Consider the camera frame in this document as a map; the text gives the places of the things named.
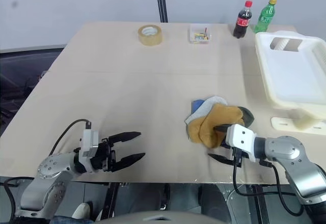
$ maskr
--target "black pole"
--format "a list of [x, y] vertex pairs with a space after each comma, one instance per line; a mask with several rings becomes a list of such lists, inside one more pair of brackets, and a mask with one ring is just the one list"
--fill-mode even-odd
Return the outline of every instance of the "black pole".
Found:
[[157, 0], [159, 16], [162, 23], [168, 23], [167, 5], [165, 0]]
[[101, 215], [101, 220], [112, 217], [114, 207], [116, 206], [117, 194], [120, 183], [111, 182], [106, 191], [104, 207]]

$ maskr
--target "coca-cola bottle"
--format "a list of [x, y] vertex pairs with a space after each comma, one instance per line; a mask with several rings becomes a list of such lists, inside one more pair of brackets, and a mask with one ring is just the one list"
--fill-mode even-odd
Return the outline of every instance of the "coca-cola bottle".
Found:
[[252, 1], [246, 1], [244, 8], [239, 12], [238, 19], [236, 20], [233, 36], [236, 38], [244, 37], [251, 19]]

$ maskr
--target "white stand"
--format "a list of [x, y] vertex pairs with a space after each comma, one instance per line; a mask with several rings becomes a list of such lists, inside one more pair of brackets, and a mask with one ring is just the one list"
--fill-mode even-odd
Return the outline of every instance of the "white stand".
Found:
[[299, 129], [296, 126], [297, 121], [289, 118], [272, 117], [270, 122], [271, 122], [271, 126], [275, 130], [279, 130], [279, 131], [293, 131], [293, 132], [326, 135], [326, 123], [323, 121], [319, 121], [316, 124], [306, 129]]

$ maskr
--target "blue cloth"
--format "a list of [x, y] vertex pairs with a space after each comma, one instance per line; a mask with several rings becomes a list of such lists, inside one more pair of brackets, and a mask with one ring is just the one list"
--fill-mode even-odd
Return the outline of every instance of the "blue cloth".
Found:
[[93, 223], [92, 220], [74, 219], [74, 218], [65, 217], [65, 216], [55, 216], [50, 221], [50, 224], [91, 224], [91, 223]]
[[203, 99], [198, 99], [192, 102], [192, 114], [200, 107], [200, 105], [203, 104], [205, 100]]

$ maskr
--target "black cable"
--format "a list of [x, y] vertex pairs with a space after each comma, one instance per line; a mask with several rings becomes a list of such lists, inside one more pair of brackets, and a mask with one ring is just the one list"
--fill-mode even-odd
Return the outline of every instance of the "black cable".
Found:
[[284, 207], [284, 209], [290, 214], [290, 215], [293, 215], [293, 216], [301, 216], [302, 213], [304, 212], [304, 207], [303, 205], [301, 205], [300, 207], [300, 210], [298, 213], [295, 213], [295, 212], [292, 212], [285, 204], [285, 201], [283, 199], [283, 196], [282, 196], [282, 191], [281, 191], [281, 184], [280, 184], [280, 178], [279, 178], [279, 173], [277, 172], [277, 169], [274, 165], [271, 165], [274, 172], [275, 172], [275, 177], [276, 177], [276, 184], [277, 184], [277, 191], [279, 192], [279, 197], [280, 197], [280, 201]]
[[273, 168], [274, 172], [275, 172], [275, 177], [276, 177], [276, 185], [277, 185], [277, 192], [260, 192], [260, 193], [243, 193], [243, 192], [240, 192], [237, 185], [236, 185], [236, 169], [237, 169], [237, 166], [236, 166], [236, 162], [237, 160], [234, 159], [234, 164], [233, 164], [233, 187], [234, 187], [234, 190], [236, 191], [237, 194], [241, 195], [241, 196], [245, 196], [245, 197], [255, 197], [255, 196], [259, 196], [259, 195], [269, 195], [269, 194], [278, 194], [279, 197], [280, 197], [280, 200], [281, 200], [281, 203], [284, 207], [284, 209], [290, 214], [290, 215], [293, 215], [293, 216], [300, 216], [302, 215], [303, 211], [304, 211], [304, 207], [301, 205], [301, 208], [300, 208], [300, 211], [298, 213], [294, 213], [292, 212], [285, 204], [284, 202], [284, 199], [283, 199], [283, 196], [282, 195], [294, 195], [293, 193], [285, 193], [285, 192], [282, 192], [281, 191], [281, 184], [280, 184], [280, 178], [279, 178], [279, 174], [277, 172], [277, 169], [276, 167], [271, 164], [271, 167]]
[[4, 188], [5, 191], [9, 197], [9, 201], [11, 204], [11, 214], [10, 214], [10, 220], [13, 220], [15, 217], [15, 212], [16, 212], [16, 203], [15, 203], [15, 199], [14, 196], [12, 195], [10, 189], [9, 189], [9, 185], [8, 182], [12, 181], [12, 180], [19, 180], [19, 179], [27, 179], [27, 180], [33, 180], [33, 177], [12, 177], [7, 179], [6, 181], [4, 181]]
[[88, 125], [90, 124], [90, 121], [89, 121], [89, 120], [86, 120], [86, 119], [79, 119], [79, 120], [75, 120], [74, 122], [72, 122], [72, 123], [71, 123], [71, 124], [66, 128], [66, 130], [64, 130], [64, 132], [59, 136], [58, 140], [56, 141], [56, 143], [55, 143], [54, 146], [52, 147], [49, 156], [53, 154], [53, 152], [55, 151], [55, 149], [56, 149], [58, 143], [59, 143], [60, 140], [63, 138], [63, 136], [67, 133], [67, 131], [68, 131], [68, 130], [69, 130], [69, 129], [74, 125], [74, 124], [76, 124], [76, 123], [78, 123], [78, 122], [81, 122], [81, 121], [86, 122], [86, 128], [88, 129]]
[[[235, 164], [233, 165], [233, 187], [234, 190], [238, 195], [245, 196], [245, 197], [255, 197], [255, 196], [260, 196], [260, 195], [272, 195], [272, 194], [279, 194], [277, 191], [271, 191], [271, 192], [258, 192], [258, 193], [243, 193], [240, 192], [237, 185], [236, 185], [236, 166]], [[283, 195], [289, 195], [289, 196], [296, 196], [294, 193], [291, 192], [282, 192]]]

